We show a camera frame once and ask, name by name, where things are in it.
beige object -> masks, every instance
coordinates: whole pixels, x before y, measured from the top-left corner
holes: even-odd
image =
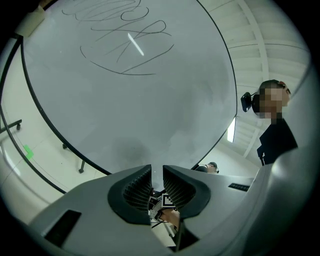
[[[18,27],[15,33],[23,37],[29,37],[36,27],[45,19],[45,10],[38,6],[33,12],[29,12]]]

white floor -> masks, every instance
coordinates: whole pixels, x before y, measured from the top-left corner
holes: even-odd
[[[8,124],[22,119],[21,128],[12,127],[11,133],[20,149],[27,155],[24,146],[33,152],[29,160],[47,179],[64,191],[105,176],[89,164],[79,173],[82,160],[69,149],[49,128],[40,115],[27,86],[20,48],[9,68],[1,106]],[[0,134],[0,188],[11,213],[26,224],[45,207],[63,196],[44,182],[22,159],[8,134]],[[164,225],[153,228],[153,233],[165,246],[174,246]]]

whiteboard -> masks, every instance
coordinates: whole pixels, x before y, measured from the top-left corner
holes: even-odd
[[[226,45],[196,0],[59,0],[24,40],[53,126],[110,173],[192,168],[237,113]]]

white wall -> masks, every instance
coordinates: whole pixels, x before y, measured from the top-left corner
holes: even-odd
[[[255,177],[259,170],[258,166],[220,142],[201,161],[201,164],[205,165],[210,162],[215,162],[218,165],[221,175]]]

ceiling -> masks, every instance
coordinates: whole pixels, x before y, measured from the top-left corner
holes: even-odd
[[[286,83],[291,93],[300,84],[311,55],[287,15],[271,0],[199,0],[213,18],[228,47],[237,86],[234,142],[227,133],[220,143],[257,166],[259,137],[270,120],[259,119],[252,109],[243,112],[240,98],[255,93],[266,80]]]

